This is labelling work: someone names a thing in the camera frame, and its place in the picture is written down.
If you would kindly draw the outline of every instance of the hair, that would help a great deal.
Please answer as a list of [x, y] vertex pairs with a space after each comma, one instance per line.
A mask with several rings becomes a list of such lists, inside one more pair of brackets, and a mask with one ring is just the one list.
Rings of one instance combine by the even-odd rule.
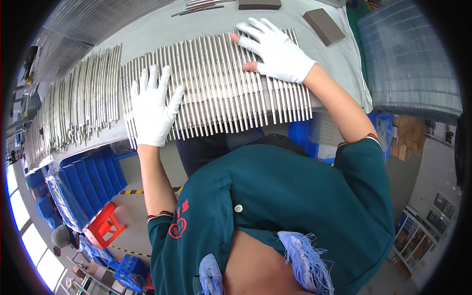
[[57, 246], [54, 246], [52, 251], [54, 252], [54, 255], [56, 255], [57, 257], [60, 257], [60, 249], [59, 247]]

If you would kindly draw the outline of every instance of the gray cap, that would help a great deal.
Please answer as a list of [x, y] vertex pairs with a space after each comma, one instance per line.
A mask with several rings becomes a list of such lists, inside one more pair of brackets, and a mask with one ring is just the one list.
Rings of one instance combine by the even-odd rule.
[[67, 242], [70, 240], [69, 229], [61, 224], [52, 232], [51, 240], [52, 243], [59, 248], [67, 247]]

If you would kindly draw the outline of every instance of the hand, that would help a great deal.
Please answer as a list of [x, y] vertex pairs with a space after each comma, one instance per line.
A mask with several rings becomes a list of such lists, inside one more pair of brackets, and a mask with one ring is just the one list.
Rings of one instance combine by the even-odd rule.
[[290, 38], [270, 21], [248, 18], [249, 23], [239, 23], [238, 30], [252, 36], [256, 41], [231, 34], [231, 39], [239, 46], [259, 55], [263, 63], [248, 62], [243, 70], [257, 71], [261, 75], [287, 82], [303, 83], [316, 61], [309, 58]]
[[151, 66], [151, 73], [143, 69], [140, 78], [140, 91], [138, 94], [138, 84], [133, 81], [131, 86], [131, 103], [137, 131], [136, 143], [163, 147], [170, 127], [176, 119], [176, 114], [182, 97], [184, 87], [176, 88], [174, 95], [166, 106], [167, 86], [170, 78], [170, 67], [162, 69], [159, 87], [157, 84], [157, 66]]

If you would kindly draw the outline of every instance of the brown sponge block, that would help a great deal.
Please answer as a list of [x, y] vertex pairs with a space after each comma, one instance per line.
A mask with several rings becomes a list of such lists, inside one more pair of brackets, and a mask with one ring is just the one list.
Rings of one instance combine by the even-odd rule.
[[323, 8], [305, 12], [303, 18], [326, 46], [345, 38], [343, 32]]
[[282, 7], [280, 0], [238, 0], [238, 9], [274, 9]]

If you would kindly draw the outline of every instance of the person wearing cap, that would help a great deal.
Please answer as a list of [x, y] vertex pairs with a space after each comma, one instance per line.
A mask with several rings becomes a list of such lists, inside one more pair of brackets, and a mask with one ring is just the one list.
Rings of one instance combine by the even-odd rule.
[[83, 233], [76, 233], [74, 236], [74, 232], [66, 225], [61, 224], [59, 225], [51, 235], [52, 243], [54, 244], [53, 252], [56, 256], [60, 256], [61, 248], [67, 247], [72, 245], [74, 248], [79, 249], [79, 236], [83, 235]]

